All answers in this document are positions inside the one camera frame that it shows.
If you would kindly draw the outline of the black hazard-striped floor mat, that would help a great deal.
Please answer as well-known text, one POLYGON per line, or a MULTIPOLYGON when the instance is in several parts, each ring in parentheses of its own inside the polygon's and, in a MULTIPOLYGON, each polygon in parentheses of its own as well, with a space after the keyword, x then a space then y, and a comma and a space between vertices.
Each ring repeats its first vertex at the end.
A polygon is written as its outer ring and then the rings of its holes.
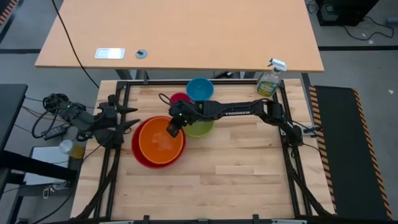
POLYGON ((358 92, 353 88, 308 88, 317 144, 338 217, 391 221, 393 215, 377 164, 358 92))

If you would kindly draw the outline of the white board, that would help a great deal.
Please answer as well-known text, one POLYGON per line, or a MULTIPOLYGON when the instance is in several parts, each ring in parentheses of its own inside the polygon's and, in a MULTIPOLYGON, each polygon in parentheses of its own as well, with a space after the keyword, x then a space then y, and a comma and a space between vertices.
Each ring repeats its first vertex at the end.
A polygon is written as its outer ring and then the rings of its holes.
POLYGON ((74 181, 77 171, 69 168, 70 157, 59 146, 33 147, 24 182, 27 185, 74 181))

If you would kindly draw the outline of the beige wooden desk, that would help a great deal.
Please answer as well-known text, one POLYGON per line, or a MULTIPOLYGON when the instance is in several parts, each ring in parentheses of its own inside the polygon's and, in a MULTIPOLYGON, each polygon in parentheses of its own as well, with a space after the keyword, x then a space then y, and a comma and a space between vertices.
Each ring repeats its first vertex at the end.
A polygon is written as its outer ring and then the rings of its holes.
POLYGON ((304 0, 64 0, 37 67, 324 71, 304 0), (124 48, 123 59, 95 59, 124 48), (135 53, 144 49, 147 57, 135 53))

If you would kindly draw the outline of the white-capped yellow bottle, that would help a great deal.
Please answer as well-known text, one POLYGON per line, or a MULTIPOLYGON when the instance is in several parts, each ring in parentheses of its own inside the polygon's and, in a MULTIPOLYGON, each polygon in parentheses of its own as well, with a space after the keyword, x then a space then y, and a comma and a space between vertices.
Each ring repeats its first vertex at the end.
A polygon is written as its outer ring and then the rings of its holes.
POLYGON ((66 139, 59 144, 59 150, 75 159, 82 159, 85 148, 81 145, 74 144, 73 141, 66 139))

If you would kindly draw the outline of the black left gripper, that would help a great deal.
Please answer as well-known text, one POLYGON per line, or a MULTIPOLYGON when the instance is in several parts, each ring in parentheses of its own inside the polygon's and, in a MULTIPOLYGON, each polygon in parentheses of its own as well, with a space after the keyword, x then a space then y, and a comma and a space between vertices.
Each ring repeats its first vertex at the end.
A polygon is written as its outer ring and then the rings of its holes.
POLYGON ((122 106, 116 100, 116 95, 109 95, 107 102, 99 104, 101 113, 99 114, 99 120, 95 122, 94 128, 94 137, 97 143, 110 149, 116 149, 121 146, 124 142, 124 132, 140 121, 140 119, 134 119, 120 123, 118 113, 132 113, 137 111, 137 108, 122 106))

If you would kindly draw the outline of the small magenta bowl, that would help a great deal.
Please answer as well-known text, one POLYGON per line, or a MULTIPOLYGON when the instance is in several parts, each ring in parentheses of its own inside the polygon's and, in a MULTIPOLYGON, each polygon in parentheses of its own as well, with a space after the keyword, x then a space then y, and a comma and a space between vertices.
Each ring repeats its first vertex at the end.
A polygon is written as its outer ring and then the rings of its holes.
POLYGON ((178 92, 178 93, 174 93, 171 97, 170 97, 170 102, 171 103, 178 103, 179 101, 186 101, 191 103, 192 100, 191 98, 183 92, 178 92))

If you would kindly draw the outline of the black power adapter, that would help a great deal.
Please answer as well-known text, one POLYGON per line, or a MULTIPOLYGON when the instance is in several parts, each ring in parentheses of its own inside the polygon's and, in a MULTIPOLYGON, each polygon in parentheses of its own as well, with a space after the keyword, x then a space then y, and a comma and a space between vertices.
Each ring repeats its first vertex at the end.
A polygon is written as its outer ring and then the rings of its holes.
POLYGON ((45 141, 58 137, 58 136, 62 136, 64 134, 67 133, 68 129, 70 128, 69 124, 62 124, 60 126, 56 126, 54 128, 51 128, 49 131, 44 131, 43 134, 43 139, 45 141))

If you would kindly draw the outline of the blue bowl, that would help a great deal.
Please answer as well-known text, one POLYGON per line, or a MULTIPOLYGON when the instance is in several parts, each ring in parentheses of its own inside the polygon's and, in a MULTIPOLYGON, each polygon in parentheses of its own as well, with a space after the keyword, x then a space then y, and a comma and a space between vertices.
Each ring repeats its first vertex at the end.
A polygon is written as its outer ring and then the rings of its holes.
POLYGON ((206 101, 213 96, 214 86, 207 78, 194 78, 187 83, 186 94, 193 101, 206 101))

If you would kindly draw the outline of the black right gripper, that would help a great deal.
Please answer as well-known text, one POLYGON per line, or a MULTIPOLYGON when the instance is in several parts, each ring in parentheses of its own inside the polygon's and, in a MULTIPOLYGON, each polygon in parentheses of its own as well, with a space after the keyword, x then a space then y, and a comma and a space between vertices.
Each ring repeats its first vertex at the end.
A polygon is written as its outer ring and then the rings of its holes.
POLYGON ((179 131, 188 124, 203 121, 203 101, 168 103, 169 115, 172 117, 166 130, 176 138, 179 131))

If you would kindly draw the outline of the black aluminium table frame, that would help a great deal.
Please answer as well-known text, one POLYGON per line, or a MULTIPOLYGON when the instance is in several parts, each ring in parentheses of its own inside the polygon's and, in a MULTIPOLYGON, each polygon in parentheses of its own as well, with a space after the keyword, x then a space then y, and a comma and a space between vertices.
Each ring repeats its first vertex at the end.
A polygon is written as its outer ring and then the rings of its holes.
MULTIPOLYGON (((145 121, 167 116, 168 105, 159 93, 185 92, 188 80, 132 81, 128 107, 138 111, 126 120, 145 121)), ((214 80, 212 100, 222 103, 262 98, 254 80, 214 80)), ((311 126, 305 90, 300 79, 284 80, 294 121, 311 126)), ((131 151, 132 133, 125 135, 118 165, 111 218, 113 220, 192 220, 293 218, 291 194, 279 130, 256 116, 221 118, 202 138, 187 137, 186 147, 171 166, 150 169, 136 161, 131 151)), ((334 213, 332 197, 320 153, 299 147, 307 187, 323 208, 334 213)), ((98 189, 104 149, 99 148, 82 165, 71 217, 76 217, 98 189)))

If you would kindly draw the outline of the grey connector block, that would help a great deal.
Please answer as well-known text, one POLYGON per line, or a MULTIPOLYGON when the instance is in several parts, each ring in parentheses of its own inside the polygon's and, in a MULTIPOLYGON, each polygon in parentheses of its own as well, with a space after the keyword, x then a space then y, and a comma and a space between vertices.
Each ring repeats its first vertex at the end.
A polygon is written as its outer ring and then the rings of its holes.
POLYGON ((321 126, 302 126, 302 134, 304 136, 314 137, 322 130, 321 126))

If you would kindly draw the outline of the green cleaner spray bottle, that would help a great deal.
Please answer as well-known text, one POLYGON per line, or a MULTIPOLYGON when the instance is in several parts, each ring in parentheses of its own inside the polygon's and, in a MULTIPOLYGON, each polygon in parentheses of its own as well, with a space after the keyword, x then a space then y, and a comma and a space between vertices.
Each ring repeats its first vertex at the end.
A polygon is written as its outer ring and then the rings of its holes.
POLYGON ((256 91, 263 96, 272 96, 275 93, 281 81, 280 73, 287 71, 286 63, 275 58, 269 59, 268 67, 271 67, 270 72, 263 73, 257 79, 256 91))

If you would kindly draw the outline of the black equipment box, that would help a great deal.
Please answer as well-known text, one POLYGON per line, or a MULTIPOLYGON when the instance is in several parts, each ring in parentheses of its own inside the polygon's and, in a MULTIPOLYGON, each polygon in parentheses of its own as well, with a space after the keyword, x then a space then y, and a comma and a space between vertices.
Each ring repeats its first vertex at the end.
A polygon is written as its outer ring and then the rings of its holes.
POLYGON ((379 0, 315 0, 321 26, 356 26, 379 0))

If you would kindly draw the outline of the orange bowl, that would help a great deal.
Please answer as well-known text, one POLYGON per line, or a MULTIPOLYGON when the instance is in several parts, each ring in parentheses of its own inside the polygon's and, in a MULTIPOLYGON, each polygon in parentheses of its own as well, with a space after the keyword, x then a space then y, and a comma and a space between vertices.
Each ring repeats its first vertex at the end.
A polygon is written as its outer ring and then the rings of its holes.
POLYGON ((158 165, 174 161, 184 149, 182 130, 172 137, 167 131, 170 117, 156 116, 148 119, 139 132, 139 147, 143 156, 158 165))

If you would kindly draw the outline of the black side table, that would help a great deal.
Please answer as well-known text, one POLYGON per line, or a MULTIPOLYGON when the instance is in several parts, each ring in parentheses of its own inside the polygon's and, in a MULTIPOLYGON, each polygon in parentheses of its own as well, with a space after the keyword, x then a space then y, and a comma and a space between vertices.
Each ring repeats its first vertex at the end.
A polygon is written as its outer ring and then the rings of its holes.
POLYGON ((16 199, 7 224, 14 224, 25 196, 38 196, 47 185, 26 185, 25 172, 29 157, 5 150, 10 133, 22 108, 26 84, 0 84, 0 199, 7 184, 16 184, 16 199))

